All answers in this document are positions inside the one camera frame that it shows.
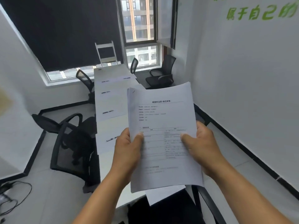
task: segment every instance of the power cord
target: power cord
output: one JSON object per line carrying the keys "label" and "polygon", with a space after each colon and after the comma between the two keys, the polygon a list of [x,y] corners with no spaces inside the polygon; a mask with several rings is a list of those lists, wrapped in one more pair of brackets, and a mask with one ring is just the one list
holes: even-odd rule
{"label": "power cord", "polygon": [[5,202],[3,202],[3,203],[0,203],[0,207],[4,204],[4,203],[6,203],[6,202],[13,202],[13,201],[15,201],[16,202],[16,204],[12,207],[12,208],[10,208],[9,210],[7,210],[7,211],[5,211],[5,212],[2,212],[2,213],[0,213],[0,217],[1,216],[3,216],[3,215],[7,215],[7,214],[9,214],[10,212],[12,212],[13,211],[13,209],[15,209],[17,206],[19,206],[21,203],[23,203],[24,202],[24,200],[29,196],[29,194],[31,193],[31,191],[32,191],[32,185],[30,184],[30,183],[28,183],[28,182],[22,182],[22,181],[15,181],[15,182],[12,182],[12,183],[9,183],[10,184],[10,186],[11,187],[13,187],[15,184],[17,184],[17,183],[23,183],[23,184],[28,184],[28,185],[30,185],[30,187],[31,187],[31,189],[30,189],[30,191],[29,191],[29,193],[27,194],[27,196],[19,203],[16,199],[8,199],[7,201],[5,201]]}

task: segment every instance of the person's left hand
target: person's left hand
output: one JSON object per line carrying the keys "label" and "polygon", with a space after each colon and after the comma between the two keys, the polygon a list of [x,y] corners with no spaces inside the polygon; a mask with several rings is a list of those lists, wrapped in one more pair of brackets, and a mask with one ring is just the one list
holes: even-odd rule
{"label": "person's left hand", "polygon": [[120,177],[126,186],[140,160],[140,148],[143,142],[143,133],[139,132],[131,143],[129,128],[124,129],[116,139],[114,156],[110,173]]}

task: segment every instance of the black baseboard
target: black baseboard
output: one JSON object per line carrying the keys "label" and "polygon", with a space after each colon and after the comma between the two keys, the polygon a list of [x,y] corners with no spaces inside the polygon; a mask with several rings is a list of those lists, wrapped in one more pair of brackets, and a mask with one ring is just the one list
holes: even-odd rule
{"label": "black baseboard", "polygon": [[233,143],[235,143],[243,152],[245,152],[250,158],[252,158],[261,168],[263,168],[268,174],[277,180],[284,188],[286,188],[297,200],[299,200],[299,192],[292,187],[286,180],[279,176],[274,170],[267,166],[262,160],[254,155],[248,148],[242,145],[237,139],[235,139],[229,132],[227,132],[222,126],[220,126],[214,119],[212,119],[207,113],[201,110],[196,104],[194,109],[204,119],[204,124],[207,126],[209,123],[214,124],[222,133],[225,134]]}
{"label": "black baseboard", "polygon": [[28,163],[27,163],[27,165],[25,167],[24,172],[20,173],[20,174],[17,174],[15,176],[11,176],[11,177],[8,177],[8,178],[0,179],[0,184],[3,184],[5,182],[9,182],[9,181],[14,181],[14,180],[17,180],[17,179],[20,179],[20,178],[28,176],[28,174],[29,174],[29,172],[31,170],[31,167],[33,165],[33,162],[34,162],[34,160],[36,158],[36,155],[37,155],[37,153],[38,153],[38,151],[39,151],[39,149],[40,149],[40,147],[42,145],[42,142],[43,142],[45,136],[46,136],[46,132],[43,131],[42,134],[39,137],[39,140],[38,140],[38,142],[37,142],[37,144],[36,144],[36,146],[34,148],[34,151],[33,151],[32,155],[31,155],[31,157],[30,157],[30,159],[29,159],[29,161],[28,161]]}
{"label": "black baseboard", "polygon": [[76,103],[72,103],[72,104],[68,104],[68,105],[61,105],[61,106],[57,106],[57,107],[46,108],[46,109],[42,109],[39,112],[39,115],[43,115],[46,112],[53,112],[53,111],[57,111],[60,109],[75,107],[75,106],[79,106],[79,105],[86,105],[86,104],[90,104],[90,102],[89,101],[80,101],[80,102],[76,102]]}

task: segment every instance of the hand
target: hand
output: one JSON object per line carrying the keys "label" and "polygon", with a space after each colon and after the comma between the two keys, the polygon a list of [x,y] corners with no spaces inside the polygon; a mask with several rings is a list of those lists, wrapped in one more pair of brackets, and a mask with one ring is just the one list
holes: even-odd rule
{"label": "hand", "polygon": [[129,184],[131,175],[140,160],[143,133],[139,132],[131,143],[129,128],[124,129],[116,139],[110,173],[121,178],[124,187]]}
{"label": "hand", "polygon": [[181,134],[181,140],[193,158],[203,167],[204,172],[212,177],[229,163],[221,154],[213,131],[199,121],[196,122],[196,125],[196,138],[188,134]]}

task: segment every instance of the long white desk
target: long white desk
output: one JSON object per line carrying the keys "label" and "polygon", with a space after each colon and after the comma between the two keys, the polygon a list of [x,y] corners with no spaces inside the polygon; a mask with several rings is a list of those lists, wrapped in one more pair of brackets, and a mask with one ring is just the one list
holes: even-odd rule
{"label": "long white desk", "polygon": [[[98,115],[102,114],[103,110],[108,110],[115,105],[117,102],[115,99],[101,99],[100,95],[105,91],[113,91],[118,90],[122,91],[119,95],[119,103],[117,105],[121,106],[123,109],[127,109],[127,97],[126,97],[126,89],[129,87],[135,87],[139,83],[136,79],[123,80],[118,82],[111,82],[107,84],[103,84],[102,81],[124,76],[124,75],[132,75],[125,64],[114,65],[109,67],[103,67],[101,70],[95,69],[95,105],[96,105],[96,113]],[[114,118],[110,118],[104,121],[97,121],[97,134],[103,134],[107,131],[112,131],[113,129],[118,128],[127,128],[128,124],[128,115],[122,115]],[[114,151],[105,152],[99,154],[99,163],[100,163],[100,177],[101,181],[106,177],[108,172],[110,171],[112,160],[113,160]],[[127,185],[122,191],[120,198],[117,203],[117,208],[123,205],[126,205],[132,201],[137,200],[140,197],[145,196],[145,192],[137,192],[131,193],[130,184]]]}

